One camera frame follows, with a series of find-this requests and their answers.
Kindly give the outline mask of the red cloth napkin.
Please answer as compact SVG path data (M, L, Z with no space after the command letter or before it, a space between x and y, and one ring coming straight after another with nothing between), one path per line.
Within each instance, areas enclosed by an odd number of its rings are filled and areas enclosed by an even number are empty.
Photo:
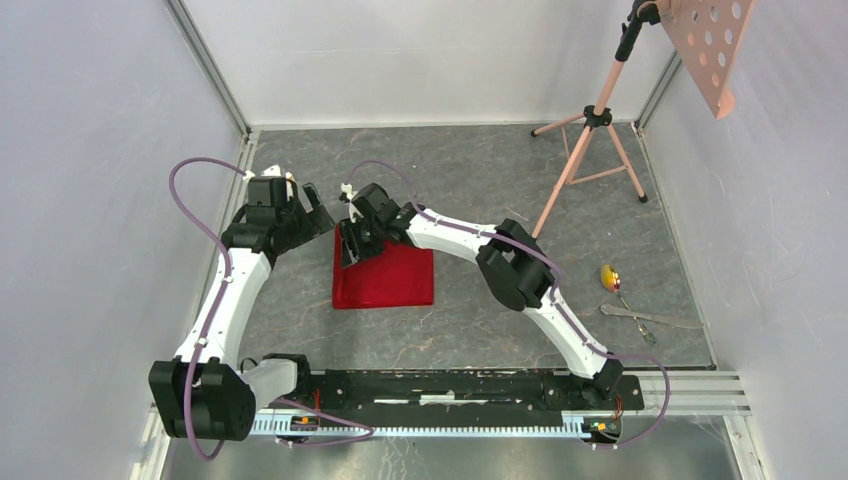
M334 232L332 306L362 310L430 306L435 299L431 250L387 242L375 258L341 265L345 248L341 230Z

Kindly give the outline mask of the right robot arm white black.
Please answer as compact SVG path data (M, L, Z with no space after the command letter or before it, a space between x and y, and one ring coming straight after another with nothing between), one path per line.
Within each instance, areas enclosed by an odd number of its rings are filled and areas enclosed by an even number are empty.
M384 253L389 242L446 253L477 265L493 297L527 315L578 377L580 400L602 408L618 393L623 365L576 318L559 290L559 272L516 221L498 225L450 218L414 202L399 206L380 185L340 187L348 215L339 222L340 265Z

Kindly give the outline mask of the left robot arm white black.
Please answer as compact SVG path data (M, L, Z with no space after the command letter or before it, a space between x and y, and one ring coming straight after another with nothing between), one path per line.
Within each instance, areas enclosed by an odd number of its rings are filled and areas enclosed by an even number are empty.
M246 204L216 239L217 289L173 359L154 362L148 375L169 436L242 441L257 412L277 398L295 408L312 399L305 356L268 354L241 373L237 350L278 257L334 227L313 184L289 174L249 180Z

